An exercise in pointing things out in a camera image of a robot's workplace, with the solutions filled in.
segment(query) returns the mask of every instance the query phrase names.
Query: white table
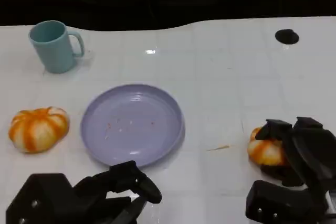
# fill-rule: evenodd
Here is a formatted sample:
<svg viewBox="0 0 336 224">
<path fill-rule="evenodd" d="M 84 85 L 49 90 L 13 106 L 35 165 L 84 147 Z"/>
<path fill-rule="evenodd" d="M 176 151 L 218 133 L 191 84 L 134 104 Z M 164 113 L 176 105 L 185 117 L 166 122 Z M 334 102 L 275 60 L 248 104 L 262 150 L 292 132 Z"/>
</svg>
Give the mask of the white table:
<svg viewBox="0 0 336 224">
<path fill-rule="evenodd" d="M 44 71 L 28 41 L 30 26 L 0 28 L 0 215 L 31 173 L 61 172 L 72 184 L 107 168 L 86 152 L 79 123 L 102 91 L 125 83 L 158 86 L 186 119 L 180 150 L 144 171 L 163 193 L 140 224 L 250 223 L 246 195 L 267 179 L 246 153 L 266 118 L 313 116 L 336 133 L 336 18 L 213 20 L 158 31 L 79 31 L 87 54 L 64 74 Z M 275 40 L 279 29 L 300 36 Z M 22 109 L 58 106 L 69 134 L 52 150 L 24 155 L 7 136 Z M 221 145 L 231 148 L 207 152 Z"/>
</svg>

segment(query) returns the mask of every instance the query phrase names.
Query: teal mug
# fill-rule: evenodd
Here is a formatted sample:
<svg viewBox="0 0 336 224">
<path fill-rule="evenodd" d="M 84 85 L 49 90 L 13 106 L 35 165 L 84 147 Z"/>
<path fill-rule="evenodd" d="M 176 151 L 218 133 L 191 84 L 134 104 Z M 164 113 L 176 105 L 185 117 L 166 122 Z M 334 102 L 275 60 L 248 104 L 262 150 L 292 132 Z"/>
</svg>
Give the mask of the teal mug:
<svg viewBox="0 0 336 224">
<path fill-rule="evenodd" d="M 78 39 L 81 53 L 73 52 L 69 35 Z M 76 57 L 82 57 L 85 52 L 84 43 L 76 31 L 68 31 L 66 25 L 56 20 L 38 23 L 29 32 L 40 60 L 51 73 L 63 73 L 76 64 Z"/>
</svg>

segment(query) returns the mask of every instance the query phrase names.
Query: toy pumpkin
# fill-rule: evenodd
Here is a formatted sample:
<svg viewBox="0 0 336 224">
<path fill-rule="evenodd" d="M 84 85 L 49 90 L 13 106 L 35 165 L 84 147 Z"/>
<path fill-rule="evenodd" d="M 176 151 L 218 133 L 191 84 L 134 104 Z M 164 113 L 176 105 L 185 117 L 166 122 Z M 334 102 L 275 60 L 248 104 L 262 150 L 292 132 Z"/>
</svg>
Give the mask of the toy pumpkin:
<svg viewBox="0 0 336 224">
<path fill-rule="evenodd" d="M 249 157 L 258 165 L 284 166 L 288 165 L 282 142 L 276 139 L 257 140 L 256 135 L 261 127 L 255 128 L 250 135 L 247 146 Z"/>
<path fill-rule="evenodd" d="M 68 130 L 68 114 L 60 108 L 48 107 L 18 112 L 8 135 L 20 151 L 37 153 L 50 149 Z"/>
</svg>

